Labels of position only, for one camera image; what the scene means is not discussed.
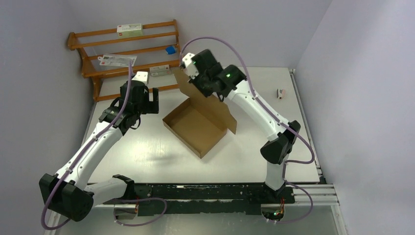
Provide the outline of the brown cardboard box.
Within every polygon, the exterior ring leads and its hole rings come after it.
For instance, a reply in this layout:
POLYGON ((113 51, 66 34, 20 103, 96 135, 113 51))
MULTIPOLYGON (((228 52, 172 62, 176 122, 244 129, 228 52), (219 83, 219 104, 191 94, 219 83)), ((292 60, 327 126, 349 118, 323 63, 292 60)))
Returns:
POLYGON ((203 96, 188 82, 180 69, 174 70, 180 92, 187 99, 163 119, 164 126, 183 142, 197 157, 203 158, 228 131, 237 130, 237 121, 227 104, 212 95, 203 96))

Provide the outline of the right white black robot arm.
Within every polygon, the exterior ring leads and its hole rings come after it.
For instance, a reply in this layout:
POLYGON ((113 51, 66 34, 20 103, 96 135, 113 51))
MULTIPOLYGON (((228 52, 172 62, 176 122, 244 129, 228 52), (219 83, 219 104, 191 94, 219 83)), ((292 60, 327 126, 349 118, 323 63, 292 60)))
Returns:
POLYGON ((199 92, 208 97, 217 94, 220 100, 228 99, 238 105, 258 125, 267 142, 260 153, 267 161, 264 197, 275 203, 282 196, 285 186, 284 161, 291 153, 301 125, 289 121, 276 112, 252 88, 247 76, 235 65, 226 68, 215 59, 209 49, 198 54, 188 53, 182 58, 181 67, 199 92))

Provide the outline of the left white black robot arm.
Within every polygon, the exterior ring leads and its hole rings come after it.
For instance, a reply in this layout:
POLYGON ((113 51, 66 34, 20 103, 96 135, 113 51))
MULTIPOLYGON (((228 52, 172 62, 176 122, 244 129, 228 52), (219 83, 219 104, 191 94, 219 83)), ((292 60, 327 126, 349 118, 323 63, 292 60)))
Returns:
POLYGON ((158 88, 148 88, 137 80, 124 83, 120 97, 103 111, 93 132, 75 155, 56 173, 46 173, 39 180, 45 204, 42 215, 51 210, 78 222, 104 202, 113 199, 124 204, 132 202, 136 195, 134 180, 126 176, 117 174, 91 185, 88 181, 107 152, 128 130, 137 129, 142 115, 158 112, 158 88))

